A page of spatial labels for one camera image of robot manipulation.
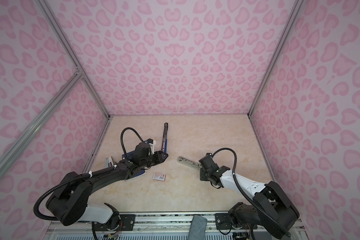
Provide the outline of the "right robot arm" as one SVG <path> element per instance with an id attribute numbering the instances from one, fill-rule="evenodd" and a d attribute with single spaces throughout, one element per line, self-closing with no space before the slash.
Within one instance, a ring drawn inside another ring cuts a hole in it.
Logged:
<path id="1" fill-rule="evenodd" d="M 276 239 L 291 237 L 290 229 L 300 218 L 300 213 L 274 181 L 259 183 L 235 172 L 237 157 L 232 169 L 214 162 L 208 153 L 199 160 L 200 180 L 210 182 L 217 189 L 225 188 L 241 194 L 249 203 L 236 203 L 229 211 L 223 226 L 242 229 L 252 225 L 264 227 Z"/>

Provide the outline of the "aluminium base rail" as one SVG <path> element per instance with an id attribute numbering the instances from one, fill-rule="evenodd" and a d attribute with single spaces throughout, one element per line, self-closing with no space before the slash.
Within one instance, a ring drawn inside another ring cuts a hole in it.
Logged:
<path id="1" fill-rule="evenodd" d="M 120 231 L 102 231 L 91 223 L 65 227 L 52 222 L 45 240 L 187 240 L 195 215 L 206 219 L 202 230 L 205 240 L 272 240 L 265 227 L 245 224 L 234 228 L 228 223 L 227 212 L 125 212 Z"/>

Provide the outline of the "grey foam block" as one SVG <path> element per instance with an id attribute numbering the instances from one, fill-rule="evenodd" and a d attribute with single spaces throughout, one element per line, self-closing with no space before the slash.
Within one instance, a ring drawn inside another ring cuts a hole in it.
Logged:
<path id="1" fill-rule="evenodd" d="M 203 240 L 208 220 L 200 215 L 194 215 L 191 221 L 188 240 Z"/>

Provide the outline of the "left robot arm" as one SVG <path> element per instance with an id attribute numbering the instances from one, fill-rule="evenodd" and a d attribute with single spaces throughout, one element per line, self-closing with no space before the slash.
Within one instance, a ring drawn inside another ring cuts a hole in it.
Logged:
<path id="1" fill-rule="evenodd" d="M 139 143 L 134 151 L 111 167 L 87 174 L 67 174 L 47 195 L 46 208 L 53 214 L 53 219 L 64 226 L 95 222 L 115 229 L 121 221 L 119 211 L 108 203 L 102 206 L 89 204 L 90 196 L 108 185 L 132 179 L 144 170 L 164 163 L 168 156 L 163 151 L 152 152 L 148 143 Z"/>

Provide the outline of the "left aluminium frame beam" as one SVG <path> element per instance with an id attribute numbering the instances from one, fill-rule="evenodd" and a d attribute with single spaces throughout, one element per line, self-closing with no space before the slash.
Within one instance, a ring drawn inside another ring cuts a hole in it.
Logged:
<path id="1" fill-rule="evenodd" d="M 76 85 L 82 80 L 83 73 L 78 71 L 71 77 L 58 94 L 46 105 L 40 114 L 28 125 L 20 137 L 11 145 L 11 147 L 0 158 L 0 180 L 10 170 L 19 155 L 29 146 L 38 132 L 44 127 L 60 105 L 69 96 Z"/>

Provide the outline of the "blue book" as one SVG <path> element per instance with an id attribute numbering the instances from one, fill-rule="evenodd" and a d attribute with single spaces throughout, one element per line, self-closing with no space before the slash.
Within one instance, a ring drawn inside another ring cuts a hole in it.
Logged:
<path id="1" fill-rule="evenodd" d="M 133 155 L 134 151 L 122 155 L 121 163 L 126 165 L 128 168 L 125 181 L 135 177 L 139 177 L 146 173 L 146 170 L 144 168 L 138 167 L 138 165 L 132 161 Z"/>

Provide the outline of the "small white stapler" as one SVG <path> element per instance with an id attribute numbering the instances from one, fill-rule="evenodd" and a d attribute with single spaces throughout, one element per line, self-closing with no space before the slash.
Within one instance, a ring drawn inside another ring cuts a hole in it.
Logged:
<path id="1" fill-rule="evenodd" d="M 114 165 L 114 161 L 113 161 L 113 158 L 111 156 L 106 158 L 106 165 L 107 165 L 108 168 L 110 168 L 110 167 L 112 167 Z"/>

